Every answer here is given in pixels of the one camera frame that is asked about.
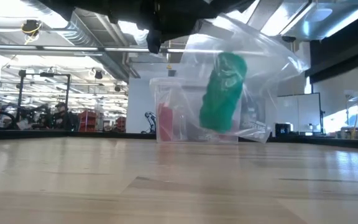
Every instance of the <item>plastic bag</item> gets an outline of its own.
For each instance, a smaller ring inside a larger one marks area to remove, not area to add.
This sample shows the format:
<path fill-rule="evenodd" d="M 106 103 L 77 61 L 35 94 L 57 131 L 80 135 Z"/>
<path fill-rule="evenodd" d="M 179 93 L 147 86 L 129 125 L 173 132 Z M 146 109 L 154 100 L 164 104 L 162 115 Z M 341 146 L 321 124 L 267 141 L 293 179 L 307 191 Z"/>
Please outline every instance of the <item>plastic bag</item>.
<path fill-rule="evenodd" d="M 266 105 L 278 84 L 308 68 L 293 52 L 259 31 L 219 16 L 191 35 L 176 77 L 154 78 L 159 142 L 266 142 Z"/>

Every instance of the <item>green cloth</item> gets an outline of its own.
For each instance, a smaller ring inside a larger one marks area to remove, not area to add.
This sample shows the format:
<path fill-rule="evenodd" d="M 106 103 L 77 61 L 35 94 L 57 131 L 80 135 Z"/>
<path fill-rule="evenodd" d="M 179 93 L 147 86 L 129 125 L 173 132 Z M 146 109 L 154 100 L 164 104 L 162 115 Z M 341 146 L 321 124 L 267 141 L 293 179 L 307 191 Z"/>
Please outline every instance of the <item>green cloth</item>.
<path fill-rule="evenodd" d="M 202 128 L 219 133 L 231 130 L 246 73 L 247 64 L 242 57 L 227 52 L 218 55 L 200 109 Z"/>

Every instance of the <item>ceiling duct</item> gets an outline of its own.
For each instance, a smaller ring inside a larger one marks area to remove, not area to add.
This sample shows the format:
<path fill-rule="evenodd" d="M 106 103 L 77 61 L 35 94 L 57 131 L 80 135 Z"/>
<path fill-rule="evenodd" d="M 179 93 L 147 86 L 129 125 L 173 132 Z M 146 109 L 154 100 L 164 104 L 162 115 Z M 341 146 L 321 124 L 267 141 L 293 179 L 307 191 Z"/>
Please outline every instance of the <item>ceiling duct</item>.
<path fill-rule="evenodd" d="M 29 7 L 33 8 L 36 11 L 39 11 L 45 16 L 50 16 L 52 14 L 58 14 L 39 2 L 38 0 L 21 0 L 26 3 Z M 75 46 L 79 47 L 99 47 L 102 46 L 101 42 L 88 30 L 88 28 L 82 23 L 80 18 L 73 13 L 71 21 L 65 27 L 70 30 L 69 32 L 59 32 L 59 34 L 65 38 L 67 41 L 72 43 Z M 101 56 L 92 57 L 92 59 L 103 64 L 104 68 L 118 80 L 128 81 L 128 74 L 120 67 L 120 65 L 115 62 L 110 56 L 106 53 L 103 53 Z"/>

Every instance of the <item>wooden surface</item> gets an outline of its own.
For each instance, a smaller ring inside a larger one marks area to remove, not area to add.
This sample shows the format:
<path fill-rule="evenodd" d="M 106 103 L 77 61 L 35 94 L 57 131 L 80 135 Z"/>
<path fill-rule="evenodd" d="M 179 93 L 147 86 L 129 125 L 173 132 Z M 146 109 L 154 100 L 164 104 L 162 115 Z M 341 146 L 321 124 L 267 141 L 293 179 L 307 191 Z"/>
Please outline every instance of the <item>wooden surface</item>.
<path fill-rule="evenodd" d="M 1 223 L 358 223 L 358 149 L 0 141 Z"/>

